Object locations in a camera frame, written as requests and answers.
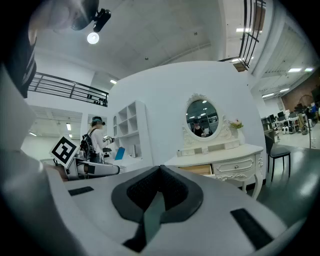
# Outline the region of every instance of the metal railing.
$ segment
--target metal railing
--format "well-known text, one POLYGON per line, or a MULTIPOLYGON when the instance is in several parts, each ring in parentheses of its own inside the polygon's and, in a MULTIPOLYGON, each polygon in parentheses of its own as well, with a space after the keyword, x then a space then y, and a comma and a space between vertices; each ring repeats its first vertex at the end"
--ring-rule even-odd
POLYGON ((108 92, 50 74, 36 72, 28 91, 108 106, 108 92))
POLYGON ((266 2, 264 2, 263 0, 244 0, 243 4, 244 4, 244 19, 243 19, 244 26, 243 26, 241 48, 239 51, 239 55, 235 57, 219 60, 219 62, 228 62, 232 60, 237 60, 233 65, 239 72, 248 70, 250 67, 250 61, 253 58, 253 53, 254 53, 256 44, 259 43, 258 37, 260 32, 262 31, 261 28, 263 27, 263 23, 262 23, 262 17, 264 16, 263 10, 266 8, 266 2))

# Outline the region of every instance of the floor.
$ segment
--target floor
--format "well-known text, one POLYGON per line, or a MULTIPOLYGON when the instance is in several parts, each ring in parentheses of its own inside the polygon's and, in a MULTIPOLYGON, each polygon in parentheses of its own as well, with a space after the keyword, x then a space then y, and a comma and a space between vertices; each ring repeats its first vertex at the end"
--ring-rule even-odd
POLYGON ((289 158, 275 160, 273 181, 272 159, 266 184, 262 186, 257 200, 267 206, 290 227, 308 216, 320 187, 320 150, 287 146, 291 151, 291 175, 289 158))
MULTIPOLYGON (((310 148, 309 133, 302 135, 301 133, 282 134, 279 132, 279 145, 310 148)), ((311 128, 311 148, 320 150, 320 123, 311 128)))

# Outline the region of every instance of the oval mirror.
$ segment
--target oval mirror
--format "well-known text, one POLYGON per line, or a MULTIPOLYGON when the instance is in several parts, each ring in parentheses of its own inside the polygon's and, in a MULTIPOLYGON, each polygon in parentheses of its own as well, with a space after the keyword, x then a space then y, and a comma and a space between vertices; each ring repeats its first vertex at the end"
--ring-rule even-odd
POLYGON ((205 99, 192 102, 186 111, 186 123, 189 129, 202 138, 209 137, 218 128, 218 114, 215 107, 205 99))

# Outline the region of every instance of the backpack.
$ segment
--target backpack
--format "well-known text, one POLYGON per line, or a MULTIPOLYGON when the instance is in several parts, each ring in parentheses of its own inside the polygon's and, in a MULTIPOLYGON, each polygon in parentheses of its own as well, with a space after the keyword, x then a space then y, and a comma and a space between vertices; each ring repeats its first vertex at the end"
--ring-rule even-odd
POLYGON ((96 128, 94 128, 90 134, 85 134, 85 135, 82 135, 82 141, 80 143, 80 150, 81 151, 84 151, 85 153, 85 159, 88 160, 89 156, 91 154, 94 154, 95 151, 92 147, 92 141, 91 141, 91 134, 95 131, 96 128))

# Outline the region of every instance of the ceiling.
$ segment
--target ceiling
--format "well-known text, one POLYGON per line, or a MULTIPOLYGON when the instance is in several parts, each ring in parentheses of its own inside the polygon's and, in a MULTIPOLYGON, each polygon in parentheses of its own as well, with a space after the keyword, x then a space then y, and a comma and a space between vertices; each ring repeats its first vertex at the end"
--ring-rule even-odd
MULTIPOLYGON (((72 134, 72 139, 80 140, 82 113, 32 105, 30 107, 36 114, 36 119, 29 130, 30 132, 37 136, 53 138, 59 138, 62 135, 69 138, 69 134, 72 134), (71 130, 67 129, 67 124, 71 125, 71 130)), ((92 114, 88 115, 88 130, 93 117, 94 115, 92 114)), ((107 134, 106 125, 103 126, 103 134, 107 134)))
POLYGON ((311 67, 316 70, 318 65, 319 58, 307 38, 285 24, 257 86, 262 95, 274 93, 272 97, 282 96, 289 90, 280 92, 281 90, 292 90, 311 75, 312 72, 305 72, 305 68, 311 67), (291 68, 302 68, 302 70, 288 72, 291 68))
MULTIPOLYGON (((221 45, 226 44, 223 36, 226 21, 222 20, 224 7, 219 2, 100 0, 99 8, 109 9, 111 18, 99 33, 97 44, 87 42, 87 35, 93 31, 91 23, 81 31, 42 31, 36 50, 87 64, 96 72, 94 84, 169 63, 224 59, 226 53, 221 45)), ((225 2, 230 6, 236 4, 237 10, 243 9, 241 1, 225 2)), ((243 20, 241 15, 230 20, 231 30, 236 31, 231 27, 237 25, 237 19, 243 20)))

